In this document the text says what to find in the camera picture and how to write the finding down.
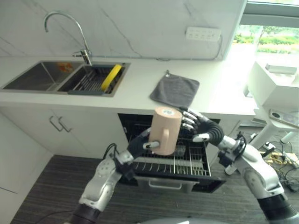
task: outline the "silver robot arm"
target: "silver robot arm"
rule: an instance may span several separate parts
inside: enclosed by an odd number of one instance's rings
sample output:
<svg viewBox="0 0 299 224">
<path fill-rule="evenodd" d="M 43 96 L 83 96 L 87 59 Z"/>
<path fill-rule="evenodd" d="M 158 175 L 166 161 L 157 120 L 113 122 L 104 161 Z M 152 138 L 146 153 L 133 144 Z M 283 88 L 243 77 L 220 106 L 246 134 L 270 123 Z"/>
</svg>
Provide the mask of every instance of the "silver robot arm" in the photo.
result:
<svg viewBox="0 0 299 224">
<path fill-rule="evenodd" d="M 256 148 L 247 145 L 244 137 L 234 140 L 225 136 L 218 124 L 202 114 L 187 108 L 181 110 L 185 117 L 183 127 L 194 133 L 193 141 L 209 141 L 217 146 L 223 166 L 234 163 L 270 224 L 299 224 L 299 214 L 288 202 L 275 170 Z"/>
<path fill-rule="evenodd" d="M 102 160 L 96 168 L 93 178 L 88 182 L 79 199 L 69 222 L 65 224 L 95 224 L 102 211 L 109 203 L 115 185 L 124 175 L 128 179 L 134 173 L 130 163 L 144 150 L 159 146 L 159 142 L 148 142 L 150 129 L 133 139 L 127 150 L 120 154 L 111 154 Z"/>
</svg>

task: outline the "window frame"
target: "window frame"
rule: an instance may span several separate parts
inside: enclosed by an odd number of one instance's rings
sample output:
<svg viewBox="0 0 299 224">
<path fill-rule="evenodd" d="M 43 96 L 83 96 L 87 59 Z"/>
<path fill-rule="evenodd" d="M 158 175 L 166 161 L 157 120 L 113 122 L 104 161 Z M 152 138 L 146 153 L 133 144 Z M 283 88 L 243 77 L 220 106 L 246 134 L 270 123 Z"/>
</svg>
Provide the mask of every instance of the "window frame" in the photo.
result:
<svg viewBox="0 0 299 224">
<path fill-rule="evenodd" d="M 248 2 L 240 24 L 299 28 L 299 6 Z"/>
</svg>

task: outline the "chrome faucet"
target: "chrome faucet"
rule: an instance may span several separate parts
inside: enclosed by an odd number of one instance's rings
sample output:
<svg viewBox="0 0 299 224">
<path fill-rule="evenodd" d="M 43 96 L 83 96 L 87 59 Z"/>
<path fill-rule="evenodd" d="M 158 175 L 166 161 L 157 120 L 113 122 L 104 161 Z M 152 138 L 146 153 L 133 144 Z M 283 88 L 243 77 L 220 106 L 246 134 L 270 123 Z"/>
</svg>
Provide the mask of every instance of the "chrome faucet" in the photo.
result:
<svg viewBox="0 0 299 224">
<path fill-rule="evenodd" d="M 70 20 L 72 20 L 73 22 L 75 22 L 75 24 L 78 26 L 78 28 L 80 30 L 80 33 L 82 35 L 82 38 L 83 38 L 84 46 L 85 46 L 85 49 L 80 50 L 81 56 L 83 57 L 86 64 L 92 66 L 92 61 L 91 61 L 92 52 L 90 51 L 90 49 L 88 47 L 88 44 L 86 42 L 86 39 L 85 39 L 85 36 L 83 34 L 83 31 L 82 31 L 82 28 L 81 28 L 80 24 L 78 23 L 78 21 L 74 17 L 72 17 L 71 15 L 69 15 L 67 13 L 61 12 L 61 11 L 49 12 L 48 14 L 46 14 L 46 16 L 43 20 L 45 31 L 48 33 L 48 31 L 49 31 L 48 27 L 47 27 L 48 19 L 50 18 L 50 16 L 55 15 L 55 14 L 64 15 L 65 17 L 67 17 Z"/>
</svg>

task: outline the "floor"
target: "floor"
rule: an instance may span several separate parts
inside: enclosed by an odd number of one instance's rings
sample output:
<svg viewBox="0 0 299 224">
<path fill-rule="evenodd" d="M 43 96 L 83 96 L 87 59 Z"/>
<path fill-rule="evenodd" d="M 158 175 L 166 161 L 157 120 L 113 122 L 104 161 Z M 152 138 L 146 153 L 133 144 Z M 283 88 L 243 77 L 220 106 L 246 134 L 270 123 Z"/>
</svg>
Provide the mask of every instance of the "floor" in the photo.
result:
<svg viewBox="0 0 299 224">
<path fill-rule="evenodd" d="M 245 137 L 258 131 L 241 128 Z M 279 140 L 285 133 L 273 136 Z M 293 151 L 299 154 L 299 138 L 294 138 Z M 86 183 L 93 176 L 97 159 L 54 156 L 33 186 L 11 224 L 33 224 L 42 216 L 55 211 L 72 210 L 77 205 Z M 226 176 L 224 168 L 211 166 L 214 176 L 227 182 L 212 194 L 146 192 L 138 187 L 118 184 L 114 195 L 98 223 L 132 224 L 159 217 L 202 217 L 232 224 L 264 224 L 264 215 L 238 172 Z M 299 210 L 299 192 L 286 194 Z M 70 213 L 59 213 L 41 224 L 62 224 Z"/>
</svg>

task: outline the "mug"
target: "mug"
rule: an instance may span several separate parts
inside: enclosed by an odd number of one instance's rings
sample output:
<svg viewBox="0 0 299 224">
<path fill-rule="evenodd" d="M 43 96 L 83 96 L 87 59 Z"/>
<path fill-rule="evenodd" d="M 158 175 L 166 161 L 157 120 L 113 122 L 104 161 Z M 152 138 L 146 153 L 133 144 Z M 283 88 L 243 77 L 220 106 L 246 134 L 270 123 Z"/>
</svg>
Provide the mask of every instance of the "mug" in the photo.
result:
<svg viewBox="0 0 299 224">
<path fill-rule="evenodd" d="M 159 141 L 159 147 L 151 149 L 158 155 L 170 155 L 176 148 L 182 114 L 169 107 L 157 107 L 154 112 L 149 141 Z"/>
</svg>

